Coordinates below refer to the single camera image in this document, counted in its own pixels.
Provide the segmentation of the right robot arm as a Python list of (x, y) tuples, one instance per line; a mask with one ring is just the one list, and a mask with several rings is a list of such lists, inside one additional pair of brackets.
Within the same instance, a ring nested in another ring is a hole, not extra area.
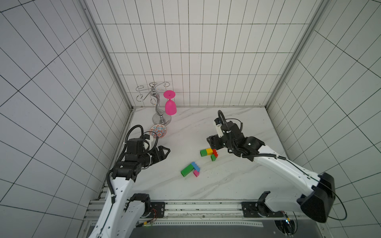
[(215, 119), (216, 135), (207, 138), (212, 149), (227, 148), (228, 153), (256, 162), (290, 183), (285, 188), (264, 191), (258, 199), (258, 212), (302, 212), (312, 220), (325, 223), (335, 196), (335, 181), (328, 173), (317, 174), (279, 155), (256, 137), (246, 137), (236, 123)]

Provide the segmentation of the red patterned small bowl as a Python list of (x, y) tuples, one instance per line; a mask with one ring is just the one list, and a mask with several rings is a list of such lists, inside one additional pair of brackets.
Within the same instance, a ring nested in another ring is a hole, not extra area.
[(163, 138), (167, 134), (167, 128), (165, 125), (157, 124), (151, 127), (150, 133), (154, 138)]

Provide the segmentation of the blue long lego brick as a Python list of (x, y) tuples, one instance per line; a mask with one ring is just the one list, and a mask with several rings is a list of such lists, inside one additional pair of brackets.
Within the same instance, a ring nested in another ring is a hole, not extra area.
[(194, 168), (196, 171), (200, 172), (200, 168), (199, 168), (199, 166), (198, 166), (195, 162), (192, 162), (191, 164), (192, 164), (193, 168)]

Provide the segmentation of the aluminium rail frame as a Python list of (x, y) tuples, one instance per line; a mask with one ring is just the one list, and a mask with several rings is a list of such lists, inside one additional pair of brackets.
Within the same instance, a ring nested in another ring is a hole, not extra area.
[[(158, 226), (239, 226), (274, 228), (275, 234), (289, 235), (296, 231), (313, 229), (323, 231), (321, 225), (298, 212), (282, 212), (283, 218), (245, 218), (242, 202), (250, 200), (163, 200), (166, 203), (163, 218), (140, 218), (136, 227)], [(106, 199), (90, 201), (84, 216), (83, 234), (95, 228)]]

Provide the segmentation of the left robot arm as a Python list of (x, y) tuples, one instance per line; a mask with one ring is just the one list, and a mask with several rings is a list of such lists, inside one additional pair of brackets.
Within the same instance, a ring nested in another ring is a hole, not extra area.
[(141, 217), (151, 211), (150, 196), (132, 190), (143, 168), (165, 160), (171, 150), (151, 145), (152, 140), (134, 138), (125, 142), (113, 168), (107, 173), (109, 193), (91, 238), (128, 238)]

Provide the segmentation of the yellow lego cube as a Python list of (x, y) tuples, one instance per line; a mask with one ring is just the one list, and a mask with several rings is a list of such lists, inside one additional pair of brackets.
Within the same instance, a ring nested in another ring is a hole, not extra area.
[(213, 150), (211, 148), (208, 148), (206, 151), (207, 151), (208, 155), (212, 155), (213, 154)]

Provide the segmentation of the green lego cube top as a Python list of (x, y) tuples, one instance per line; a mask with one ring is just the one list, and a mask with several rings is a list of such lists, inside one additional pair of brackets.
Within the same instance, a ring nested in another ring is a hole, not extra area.
[(201, 155), (201, 157), (207, 156), (207, 155), (208, 155), (207, 150), (206, 150), (206, 149), (201, 150), (201, 151), (200, 151), (200, 155)]

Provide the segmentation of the pink plastic wine glass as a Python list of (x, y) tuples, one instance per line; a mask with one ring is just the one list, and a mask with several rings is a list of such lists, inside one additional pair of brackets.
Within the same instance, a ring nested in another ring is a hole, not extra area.
[(167, 99), (167, 102), (165, 104), (166, 114), (170, 116), (175, 115), (177, 113), (177, 106), (173, 99), (175, 98), (176, 93), (172, 90), (167, 90), (164, 92), (163, 96)]

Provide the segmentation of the red long lego brick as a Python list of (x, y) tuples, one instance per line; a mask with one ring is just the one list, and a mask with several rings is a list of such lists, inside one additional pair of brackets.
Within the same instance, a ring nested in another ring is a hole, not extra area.
[(217, 150), (213, 149), (212, 151), (213, 151), (213, 155), (214, 155), (214, 157), (217, 158), (217, 157), (218, 157)]

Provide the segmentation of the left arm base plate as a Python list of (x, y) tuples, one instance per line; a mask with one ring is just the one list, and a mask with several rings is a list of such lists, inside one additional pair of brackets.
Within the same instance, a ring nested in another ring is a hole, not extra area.
[(165, 212), (166, 203), (163, 201), (151, 202), (150, 211), (142, 218), (153, 219), (153, 218), (163, 218)]

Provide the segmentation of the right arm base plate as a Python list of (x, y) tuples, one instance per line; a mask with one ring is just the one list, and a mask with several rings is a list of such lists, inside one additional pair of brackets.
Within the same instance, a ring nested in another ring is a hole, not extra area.
[(246, 201), (241, 203), (245, 218), (283, 218), (281, 211), (273, 212), (264, 202)]

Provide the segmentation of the silver glass hanger stand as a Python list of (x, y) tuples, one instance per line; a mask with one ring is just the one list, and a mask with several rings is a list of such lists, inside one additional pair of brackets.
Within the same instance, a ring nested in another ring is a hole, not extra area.
[(155, 106), (155, 114), (152, 117), (155, 125), (166, 126), (171, 122), (172, 117), (160, 108), (160, 91), (165, 92), (170, 85), (169, 82), (163, 81), (161, 83), (151, 82), (147, 88), (144, 85), (136, 87), (136, 91), (139, 93), (137, 96), (138, 102), (143, 102), (148, 96), (151, 97), (150, 103)]

